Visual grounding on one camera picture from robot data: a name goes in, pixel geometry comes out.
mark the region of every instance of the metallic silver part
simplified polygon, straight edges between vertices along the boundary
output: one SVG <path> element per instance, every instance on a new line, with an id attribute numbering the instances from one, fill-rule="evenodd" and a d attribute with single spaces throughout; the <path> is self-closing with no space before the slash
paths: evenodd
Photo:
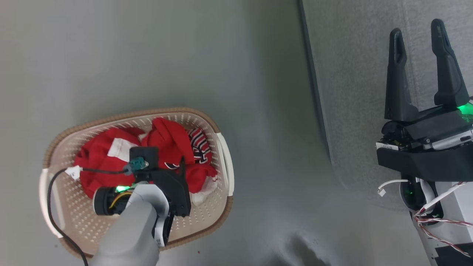
<path id="1" fill-rule="evenodd" d="M 468 140 L 465 140 L 465 141 L 460 140 L 461 138 L 467 137 L 467 136 L 470 137 Z M 444 149 L 448 149 L 448 148 L 451 148 L 451 147 L 455 147 L 457 145 L 460 145 L 460 144 L 466 143 L 466 142 L 470 142 L 470 141 L 473 141 L 473 132 L 472 132 L 472 130 L 468 130 L 468 131 L 465 131 L 463 133 L 457 134 L 455 136 L 451 136 L 449 138 L 442 139 L 440 141 L 434 142 L 434 143 L 432 143 L 432 148 L 436 151 L 439 151 L 439 150 L 444 150 Z"/>

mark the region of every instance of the red fabric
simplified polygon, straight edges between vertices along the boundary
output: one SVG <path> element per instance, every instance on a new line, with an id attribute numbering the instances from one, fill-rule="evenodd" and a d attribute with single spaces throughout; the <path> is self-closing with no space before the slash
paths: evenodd
<path id="1" fill-rule="evenodd" d="M 179 168 L 181 157 L 184 156 L 186 182 L 191 193 L 197 193 L 202 189 L 207 176 L 214 177 L 217 174 L 217 171 L 210 165 L 212 153 L 205 136 L 202 137 L 203 132 L 200 129 L 188 133 L 176 122 L 156 118 L 152 121 L 152 130 L 140 142 L 138 135 L 143 133 L 138 128 L 111 128 L 102 132 L 81 148 L 74 165 L 109 171 L 122 170 L 127 162 L 107 156 L 113 140 L 120 138 L 136 145 L 158 147 L 158 166 L 160 168 Z M 193 140 L 192 136 L 195 137 L 196 134 L 200 135 L 198 139 L 194 138 Z M 134 182 L 134 177 L 124 174 L 109 175 L 82 171 L 80 182 L 86 195 L 92 198 L 99 187 L 130 186 Z"/>
<path id="2" fill-rule="evenodd" d="M 127 140 L 136 145 L 140 144 L 138 135 L 144 132 L 139 128 L 111 128 L 88 141 L 76 155 L 74 165 L 83 168 L 93 168 L 109 171 L 120 171 L 126 162 L 107 156 L 108 150 L 115 138 Z M 89 198 L 94 196 L 95 191 L 102 186 L 131 186 L 135 181 L 133 176 L 109 175 L 102 173 L 86 172 L 80 173 L 82 189 Z"/>

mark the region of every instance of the beige plastic basket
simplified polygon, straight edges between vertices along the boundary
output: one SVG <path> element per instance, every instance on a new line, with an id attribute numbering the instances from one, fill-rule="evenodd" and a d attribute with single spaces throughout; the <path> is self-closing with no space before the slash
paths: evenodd
<path id="1" fill-rule="evenodd" d="M 213 153 L 212 165 L 217 169 L 218 186 L 205 202 L 192 205 L 188 217 L 175 217 L 164 249 L 173 248 L 206 236 L 220 227 L 233 203 L 233 165 L 227 143 L 217 125 L 205 114 L 190 108 L 156 109 L 113 116 L 70 128 L 59 134 L 49 146 L 43 162 L 39 183 L 39 200 L 44 219 L 61 244 L 74 256 L 80 257 L 62 235 L 52 226 L 48 217 L 46 194 L 49 181 L 58 170 L 72 166 L 82 145 L 100 132 L 110 128 L 138 127 L 151 130 L 153 118 L 163 117 L 182 124 L 186 129 L 200 127 L 207 136 Z M 98 216 L 92 209 L 92 200 L 82 191 L 79 181 L 69 175 L 59 176 L 53 186 L 54 202 L 57 206 L 59 227 L 92 257 L 98 243 L 117 217 Z"/>

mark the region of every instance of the black cable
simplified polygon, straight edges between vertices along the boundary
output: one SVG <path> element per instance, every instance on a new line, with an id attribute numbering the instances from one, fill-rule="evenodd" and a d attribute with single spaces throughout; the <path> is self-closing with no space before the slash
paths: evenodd
<path id="1" fill-rule="evenodd" d="M 53 225 L 53 227 L 62 235 L 62 237 L 64 237 L 64 239 L 66 239 L 66 241 L 68 241 L 75 248 L 75 250 L 82 257 L 82 261 L 84 262 L 84 265 L 88 266 L 88 262 L 87 262 L 87 258 L 86 258 L 85 253 L 80 249 L 79 245 L 77 245 L 76 242 L 74 242 L 68 235 L 66 235 L 59 228 L 59 226 L 54 221 L 53 213 L 51 211 L 51 192 L 53 190 L 53 183 L 56 180 L 56 178 L 60 174 L 64 173 L 66 170 L 67 170 L 67 168 L 59 170 L 56 174 L 54 174 L 54 176 L 51 178 L 51 181 L 49 182 L 48 194 L 47 194 L 48 216 L 49 216 L 49 220 L 51 221 L 51 224 Z M 124 172 L 126 172 L 126 170 L 123 170 L 123 171 L 105 171 L 105 170 L 90 169 L 90 168 L 83 168 L 82 171 L 96 172 L 96 173 L 102 173 L 102 174 L 111 174 L 111 175 L 119 175 L 119 174 L 123 174 Z"/>

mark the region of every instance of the perforated basket wall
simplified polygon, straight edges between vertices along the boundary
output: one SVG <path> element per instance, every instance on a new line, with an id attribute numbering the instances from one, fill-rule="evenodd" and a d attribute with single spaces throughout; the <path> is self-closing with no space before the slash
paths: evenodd
<path id="1" fill-rule="evenodd" d="M 175 217 L 169 242 L 172 248 L 215 231 L 227 218 L 233 197 L 229 195 L 229 182 L 224 167 L 224 156 L 218 143 L 219 129 L 205 114 L 189 108 L 158 109 L 118 115 L 70 128 L 51 143 L 44 157 L 44 168 L 48 168 L 47 180 L 58 170 L 72 166 L 74 158 L 83 144 L 110 127 L 138 127 L 146 132 L 151 130 L 151 121 L 163 117 L 182 124 L 186 129 L 200 127 L 204 130 L 213 153 L 212 166 L 217 169 L 217 189 L 199 206 L 192 205 L 191 215 Z M 98 243 L 117 217 L 97 216 L 92 208 L 92 200 L 82 191 L 79 181 L 62 174 L 55 181 L 54 199 L 58 208 L 60 226 L 88 255 L 93 256 Z M 60 239 L 63 246 L 78 257 L 67 242 Z"/>

